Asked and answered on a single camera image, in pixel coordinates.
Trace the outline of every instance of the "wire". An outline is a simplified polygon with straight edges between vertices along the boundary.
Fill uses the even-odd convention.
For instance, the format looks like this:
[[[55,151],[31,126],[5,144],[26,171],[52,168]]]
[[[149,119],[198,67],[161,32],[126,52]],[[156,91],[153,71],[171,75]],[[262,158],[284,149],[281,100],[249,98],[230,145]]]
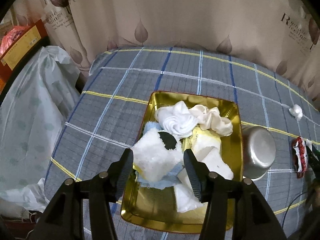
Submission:
[[[291,205],[293,204],[293,202],[294,202],[298,197],[300,197],[301,195],[303,195],[303,194],[305,194],[305,193],[308,193],[308,191],[302,192],[301,194],[299,194],[298,196],[296,196],[296,197],[294,198],[294,200],[291,201],[290,205],[288,206],[287,210],[286,210],[285,213],[284,213],[284,217],[283,217],[283,220],[282,220],[282,226],[281,226],[282,229],[283,229],[283,226],[284,226],[285,217],[287,216],[287,212],[289,211]]]

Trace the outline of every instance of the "metal screw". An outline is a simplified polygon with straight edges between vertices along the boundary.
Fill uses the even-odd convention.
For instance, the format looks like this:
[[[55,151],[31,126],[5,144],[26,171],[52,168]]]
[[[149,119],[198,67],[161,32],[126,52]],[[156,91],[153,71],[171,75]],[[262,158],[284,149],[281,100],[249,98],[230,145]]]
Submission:
[[[66,184],[66,185],[71,185],[72,183],[74,182],[74,180],[73,179],[66,179],[65,181],[64,181],[64,184]]]
[[[245,184],[247,184],[247,185],[250,185],[250,184],[252,183],[252,180],[249,179],[249,178],[244,178],[244,179],[243,179],[243,182],[244,182]]]
[[[107,176],[108,176],[108,173],[106,171],[102,171],[99,173],[99,177],[102,179],[106,178]]]
[[[211,179],[215,179],[218,177],[218,173],[214,172],[214,171],[210,171],[208,176],[211,178]]]

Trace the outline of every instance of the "yellow label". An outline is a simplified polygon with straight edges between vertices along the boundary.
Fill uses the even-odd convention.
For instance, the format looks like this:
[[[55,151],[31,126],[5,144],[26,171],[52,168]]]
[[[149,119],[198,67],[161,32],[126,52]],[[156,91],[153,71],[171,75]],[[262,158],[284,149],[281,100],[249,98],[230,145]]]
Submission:
[[[3,62],[13,70],[23,56],[41,39],[39,31],[36,26],[28,30],[5,54]]]

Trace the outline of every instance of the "plaid tablecloth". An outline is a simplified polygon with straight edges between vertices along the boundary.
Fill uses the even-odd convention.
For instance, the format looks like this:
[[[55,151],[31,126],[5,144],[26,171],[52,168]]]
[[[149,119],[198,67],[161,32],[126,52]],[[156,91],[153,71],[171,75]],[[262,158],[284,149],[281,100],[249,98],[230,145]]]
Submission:
[[[204,51],[180,48],[132,48],[100,54],[91,76],[58,139],[48,168],[45,195],[50,200],[69,177],[91,179],[117,161],[135,143],[151,93],[155,90],[200,94],[234,101],[242,125],[268,128],[276,141],[276,159],[255,184],[282,222],[289,203],[314,175],[297,179],[289,152],[301,135],[320,145],[320,114],[295,85],[259,65]],[[297,122],[289,107],[298,104]],[[291,206],[284,231],[293,233],[304,215],[302,195]],[[111,204],[119,239],[198,239],[198,235],[153,231],[122,220],[120,204]],[[84,231],[91,239],[88,203],[84,203]],[[231,231],[226,239],[231,239]]]

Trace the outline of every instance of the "pink plastic bag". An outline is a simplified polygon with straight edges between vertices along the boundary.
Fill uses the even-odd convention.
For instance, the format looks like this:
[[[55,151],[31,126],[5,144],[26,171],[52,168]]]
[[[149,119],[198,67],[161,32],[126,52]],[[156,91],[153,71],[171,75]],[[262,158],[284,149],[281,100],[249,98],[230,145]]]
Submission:
[[[14,41],[16,41],[28,28],[29,26],[14,26],[13,29],[2,38],[0,46],[0,57],[11,46],[11,44],[14,43]]]

